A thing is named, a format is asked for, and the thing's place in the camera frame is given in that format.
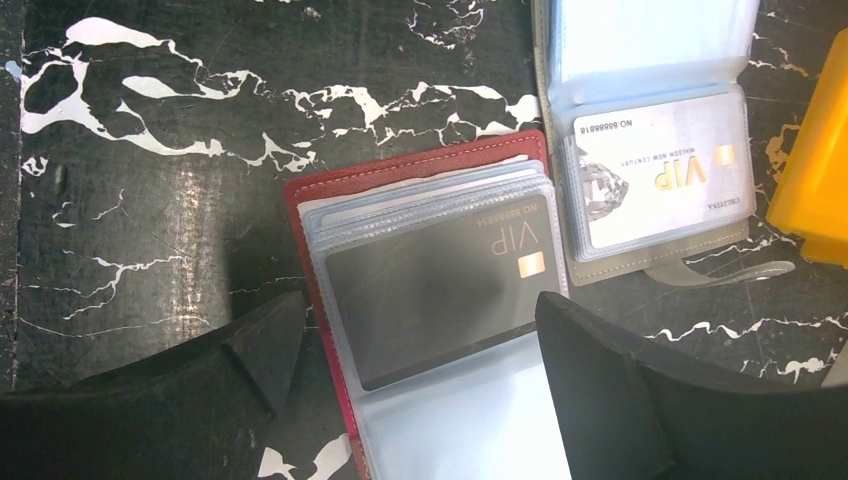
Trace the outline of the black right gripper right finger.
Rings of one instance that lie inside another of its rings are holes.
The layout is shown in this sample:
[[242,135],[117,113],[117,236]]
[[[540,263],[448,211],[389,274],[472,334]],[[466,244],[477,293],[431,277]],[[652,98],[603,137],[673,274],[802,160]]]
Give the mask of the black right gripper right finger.
[[847,389],[755,378],[544,292],[535,319],[575,479],[843,479]]

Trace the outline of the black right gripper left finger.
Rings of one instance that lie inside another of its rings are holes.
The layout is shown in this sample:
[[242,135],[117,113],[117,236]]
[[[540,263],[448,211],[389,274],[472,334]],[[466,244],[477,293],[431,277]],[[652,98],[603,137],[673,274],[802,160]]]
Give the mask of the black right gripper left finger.
[[68,387],[1,397],[5,479],[250,479],[306,321],[298,292]]

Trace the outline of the red card holder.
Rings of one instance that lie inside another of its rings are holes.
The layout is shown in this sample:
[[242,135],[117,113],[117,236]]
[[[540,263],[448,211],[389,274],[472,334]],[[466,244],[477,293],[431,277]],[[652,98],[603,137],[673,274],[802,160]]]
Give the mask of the red card holder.
[[383,235],[542,193],[568,282],[547,144],[538,130],[290,180],[284,188],[352,456],[364,479],[566,479],[536,333],[372,391],[361,387],[325,260]]

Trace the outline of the silver VIP card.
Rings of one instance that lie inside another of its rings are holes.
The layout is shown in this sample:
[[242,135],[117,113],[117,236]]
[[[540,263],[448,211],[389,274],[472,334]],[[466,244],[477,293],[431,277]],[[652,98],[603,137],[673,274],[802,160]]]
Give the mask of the silver VIP card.
[[756,209],[739,91],[585,115],[573,127],[583,261],[726,226]]

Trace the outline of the yellow bin with black card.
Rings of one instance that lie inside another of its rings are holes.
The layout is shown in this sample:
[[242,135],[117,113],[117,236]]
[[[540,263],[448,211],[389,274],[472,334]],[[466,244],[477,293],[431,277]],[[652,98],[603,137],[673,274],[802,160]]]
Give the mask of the yellow bin with black card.
[[847,31],[828,52],[767,221],[802,238],[800,254],[847,266]]

